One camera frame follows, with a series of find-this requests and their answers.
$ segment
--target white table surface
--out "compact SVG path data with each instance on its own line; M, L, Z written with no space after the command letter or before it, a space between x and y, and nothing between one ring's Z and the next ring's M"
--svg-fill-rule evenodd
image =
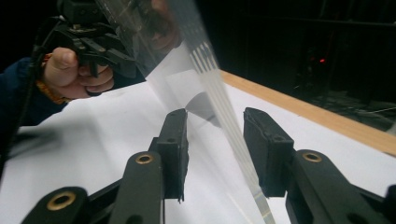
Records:
M227 87L241 130L247 106L267 112L294 139L295 149L327 155L354 185L384 196L396 183L396 159L299 117L259 98ZM36 127L13 148L0 188L0 223L21 223L43 196L55 189L79 186L89 194L120 179L130 156L149 149L167 112L148 83L72 102L62 113ZM189 114L192 122L194 115ZM203 136L216 146L215 133ZM230 149L214 164L190 141L185 202L166 201L167 223L263 223ZM227 181L235 186L227 186ZM290 223L284 198L268 201L276 223Z

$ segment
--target clear acrylic panel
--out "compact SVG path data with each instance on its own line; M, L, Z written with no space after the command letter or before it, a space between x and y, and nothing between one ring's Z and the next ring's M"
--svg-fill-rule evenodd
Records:
M207 175L213 186L203 196L224 204L216 212L239 214L237 223L274 223L194 1L96 1L166 109L189 112L186 201L203 187L189 180Z

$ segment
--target black plastic part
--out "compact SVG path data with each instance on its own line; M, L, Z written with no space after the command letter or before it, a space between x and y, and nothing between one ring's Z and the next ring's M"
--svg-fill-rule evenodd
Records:
M134 154L125 168L108 223L163 223L163 170L157 152Z
M85 189L79 187L56 189L44 196L22 223L88 223L84 211L87 202Z
M262 192L266 197L283 197L286 192L285 164L295 150L294 141L265 112L247 107L244 138Z
M72 49L81 64L95 63L110 66L114 72L124 77L136 77L136 65L113 31L103 23L92 24L91 27L73 29L67 23L55 27L53 34L53 48L63 47Z
M287 208L290 214L300 218L291 223L389 223L371 208L325 155L298 150L290 169L295 184L288 189L287 201L294 205L294 210ZM309 214L295 210L301 200L306 202ZM310 216L313 220L301 219Z
M184 201L184 181L189 164L187 111L175 110L166 116L160 136L154 138L149 150L163 159L164 198Z
M384 215L391 223L396 223L396 185L388 188L383 203Z

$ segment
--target cable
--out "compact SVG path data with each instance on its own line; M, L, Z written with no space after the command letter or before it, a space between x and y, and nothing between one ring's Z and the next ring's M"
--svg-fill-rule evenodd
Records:
M49 34L46 35L44 40L41 42L40 41L42 39L41 35L42 33L44 33L45 28L50 23L50 19L56 19L58 20L58 22L56 22L56 24L51 28ZM25 89L25 91L21 98L21 103L17 106L18 108L17 111L19 113L17 116L14 117L15 118L14 126L10 129L9 133L5 134L4 136L5 141L1 143L3 145L0 145L0 184L3 178L3 172L6 165L6 161L8 160L9 151L16 139L18 130L20 129L23 120L26 116L26 111L27 108L29 107L32 92L35 86L35 80L40 76L41 62L43 61L44 56L47 53L47 47L49 46L49 42L52 39L53 31L60 22L61 21L59 20L58 17L47 18L46 20L43 21L43 23L40 25L40 27L37 30L37 35L35 36L35 43L33 46L31 59L29 62L27 79L26 82L22 83L21 86L23 89Z

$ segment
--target finger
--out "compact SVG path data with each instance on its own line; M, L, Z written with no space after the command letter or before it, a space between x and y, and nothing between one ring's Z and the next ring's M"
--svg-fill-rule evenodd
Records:
M114 79L110 79L108 82L99 86L88 86L86 87L86 90L90 92L103 92L103 91L111 90L113 86L114 86Z
M101 74L102 72L104 72L106 69L108 68L108 66L102 66L102 65L98 65L97 66L97 72L98 75ZM91 69L88 65L82 65L79 69L78 69L78 74L83 76L83 77L88 77L88 76L92 76L93 74L91 73Z
M57 48L52 52L49 64L60 70L74 67L78 65L77 55L71 49Z
M82 86L98 86L108 82L113 78L113 70L111 68L106 68L104 71L99 73L98 77L85 76L79 77L79 83Z

